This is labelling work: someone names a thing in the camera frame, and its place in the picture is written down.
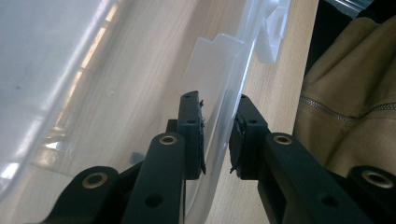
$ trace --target hole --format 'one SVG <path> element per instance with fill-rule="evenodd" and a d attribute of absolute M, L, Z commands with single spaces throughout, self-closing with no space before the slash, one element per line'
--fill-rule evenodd
<path fill-rule="evenodd" d="M 106 181 L 107 174 L 103 172 L 93 173 L 87 175 L 87 177 L 82 180 L 82 187 L 84 187 L 85 189 L 96 189 L 105 184 Z"/>
<path fill-rule="evenodd" d="M 158 207 L 163 203 L 163 197 L 159 194 L 150 194 L 146 198 L 146 205 L 148 207 Z"/>
<path fill-rule="evenodd" d="M 174 136 L 171 136 L 171 135 L 167 135 L 167 136 L 164 136 L 164 137 L 160 138 L 160 142 L 163 145 L 172 145 L 176 141 L 177 141 L 177 139 Z"/>
<path fill-rule="evenodd" d="M 338 207 L 338 201 L 328 194 L 320 196 L 320 202 L 329 207 Z"/>
<path fill-rule="evenodd" d="M 393 182 L 380 173 L 366 170 L 362 174 L 363 178 L 370 184 L 376 185 L 382 189 L 393 188 Z"/>
<path fill-rule="evenodd" d="M 277 135 L 274 137 L 274 141 L 282 145 L 290 145 L 292 143 L 291 139 L 287 136 Z"/>

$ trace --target clothing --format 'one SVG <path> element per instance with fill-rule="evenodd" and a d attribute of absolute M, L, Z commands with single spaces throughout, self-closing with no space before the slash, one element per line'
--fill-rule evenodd
<path fill-rule="evenodd" d="M 358 18 L 335 39 L 304 78 L 294 135 L 339 175 L 396 175 L 396 17 Z"/>

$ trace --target transparent plastic box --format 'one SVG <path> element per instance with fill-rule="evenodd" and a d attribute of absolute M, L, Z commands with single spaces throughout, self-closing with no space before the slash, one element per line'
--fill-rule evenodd
<path fill-rule="evenodd" d="M 0 222 L 43 220 L 82 170 L 142 161 L 204 100 L 206 175 L 186 222 L 210 210 L 254 51 L 276 60 L 290 0 L 0 0 Z"/>

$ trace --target wooden table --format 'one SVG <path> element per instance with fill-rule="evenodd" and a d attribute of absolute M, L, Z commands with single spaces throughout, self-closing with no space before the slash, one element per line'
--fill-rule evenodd
<path fill-rule="evenodd" d="M 292 132 L 317 3 L 291 1 L 277 63 L 252 59 L 244 93 L 273 132 Z M 145 152 L 152 134 L 163 132 L 164 121 L 177 114 L 174 95 L 198 36 L 213 39 L 218 33 L 235 32 L 235 15 L 242 5 L 239 0 L 120 1 L 47 138 L 0 203 L 0 223 L 41 221 L 83 169 L 130 167 L 139 150 Z M 227 153 L 206 222 L 265 222 L 257 182 L 229 175 L 230 167 Z"/>

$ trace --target black fabric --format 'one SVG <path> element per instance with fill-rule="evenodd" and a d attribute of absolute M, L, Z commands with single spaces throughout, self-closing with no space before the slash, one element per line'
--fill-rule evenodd
<path fill-rule="evenodd" d="M 306 61 L 305 73 L 326 51 L 338 35 L 347 27 L 352 18 L 338 11 L 325 1 L 319 1 L 314 31 Z"/>
<path fill-rule="evenodd" d="M 359 13 L 358 17 L 368 17 L 376 23 L 387 21 L 396 15 L 395 0 L 374 0 L 374 2 Z"/>

